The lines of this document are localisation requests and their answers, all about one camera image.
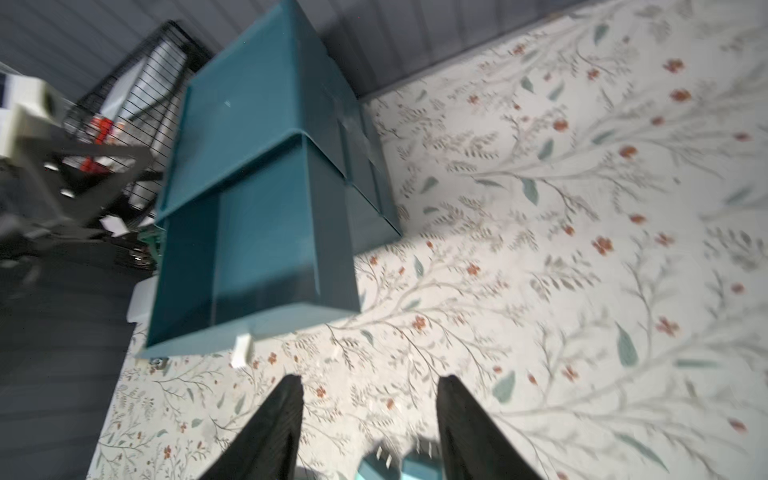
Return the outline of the teal drawer cabinet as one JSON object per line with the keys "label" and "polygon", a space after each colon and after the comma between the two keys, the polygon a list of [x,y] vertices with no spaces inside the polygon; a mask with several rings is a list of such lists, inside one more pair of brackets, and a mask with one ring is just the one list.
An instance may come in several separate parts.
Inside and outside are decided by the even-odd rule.
{"label": "teal drawer cabinet", "polygon": [[189,82],[143,358],[356,315],[354,258],[402,235],[378,133],[298,3]]}

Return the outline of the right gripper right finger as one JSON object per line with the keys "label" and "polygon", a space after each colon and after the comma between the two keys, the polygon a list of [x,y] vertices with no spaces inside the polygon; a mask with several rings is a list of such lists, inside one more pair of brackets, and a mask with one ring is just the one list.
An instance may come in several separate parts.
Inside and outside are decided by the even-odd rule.
{"label": "right gripper right finger", "polygon": [[447,479],[541,479],[457,376],[439,379],[436,411]]}

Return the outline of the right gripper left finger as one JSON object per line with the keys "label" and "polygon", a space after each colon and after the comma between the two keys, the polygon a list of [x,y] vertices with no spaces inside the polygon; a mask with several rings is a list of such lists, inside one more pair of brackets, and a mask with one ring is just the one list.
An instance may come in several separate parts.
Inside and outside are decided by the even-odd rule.
{"label": "right gripper left finger", "polygon": [[303,414],[303,385],[287,375],[266,397],[204,479],[292,479]]}

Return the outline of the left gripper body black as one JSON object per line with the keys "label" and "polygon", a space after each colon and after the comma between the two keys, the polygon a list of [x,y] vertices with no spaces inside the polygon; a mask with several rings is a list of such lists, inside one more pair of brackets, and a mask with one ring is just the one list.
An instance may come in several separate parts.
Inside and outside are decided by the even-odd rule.
{"label": "left gripper body black", "polygon": [[98,240],[102,219],[138,226],[151,212],[128,190],[153,180],[145,146],[71,137],[58,93],[34,77],[1,80],[1,258],[37,256],[61,243]]}

